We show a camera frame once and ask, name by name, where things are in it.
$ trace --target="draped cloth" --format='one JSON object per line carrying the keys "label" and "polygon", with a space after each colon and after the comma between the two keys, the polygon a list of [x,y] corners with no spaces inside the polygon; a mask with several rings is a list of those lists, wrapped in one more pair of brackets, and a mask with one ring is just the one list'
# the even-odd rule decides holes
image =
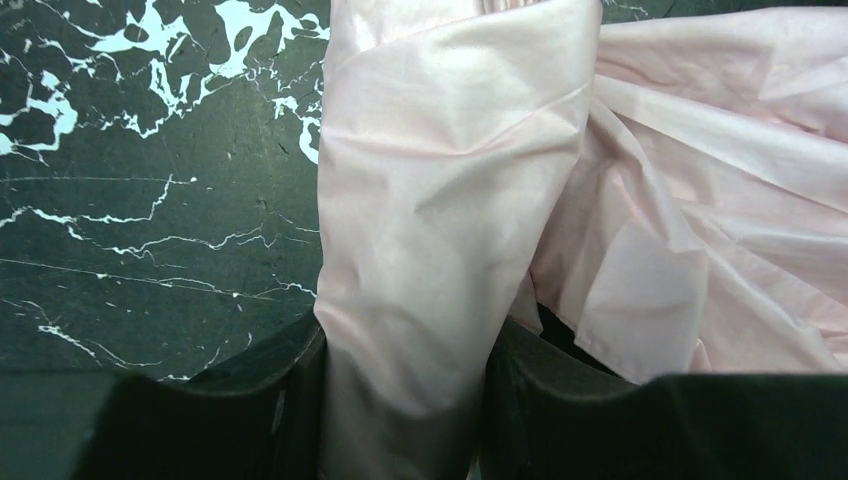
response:
{"label": "draped cloth", "polygon": [[334,0],[315,314],[330,480],[463,478],[541,303],[625,379],[848,365],[848,9]]}

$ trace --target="pink fabric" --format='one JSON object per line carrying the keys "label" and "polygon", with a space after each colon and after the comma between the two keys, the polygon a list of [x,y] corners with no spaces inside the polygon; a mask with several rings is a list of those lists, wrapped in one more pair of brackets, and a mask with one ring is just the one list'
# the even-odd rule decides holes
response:
{"label": "pink fabric", "polygon": [[536,300],[634,382],[844,369],[845,25],[335,0],[326,478],[463,478],[488,354]]}

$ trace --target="light pink satin fabric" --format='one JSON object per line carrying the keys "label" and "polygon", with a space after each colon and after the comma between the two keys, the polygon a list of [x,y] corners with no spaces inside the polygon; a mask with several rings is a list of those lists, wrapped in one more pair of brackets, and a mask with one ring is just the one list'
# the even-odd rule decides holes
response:
{"label": "light pink satin fabric", "polygon": [[845,25],[334,1],[326,478],[463,478],[488,354],[536,300],[634,382],[844,369]]}

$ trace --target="pink cloth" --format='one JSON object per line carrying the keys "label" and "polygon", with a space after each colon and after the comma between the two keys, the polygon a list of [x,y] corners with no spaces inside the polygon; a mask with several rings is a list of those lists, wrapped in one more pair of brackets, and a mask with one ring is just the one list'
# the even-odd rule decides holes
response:
{"label": "pink cloth", "polygon": [[597,0],[335,0],[326,478],[463,478],[486,359],[536,300],[634,382],[844,369],[845,25],[848,9],[600,27]]}

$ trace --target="pink garment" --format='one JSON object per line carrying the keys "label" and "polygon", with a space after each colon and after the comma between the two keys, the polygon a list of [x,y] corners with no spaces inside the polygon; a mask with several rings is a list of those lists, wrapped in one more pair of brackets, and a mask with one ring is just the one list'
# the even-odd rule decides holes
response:
{"label": "pink garment", "polygon": [[463,478],[536,300],[633,382],[848,365],[848,9],[600,13],[333,2],[326,478]]}

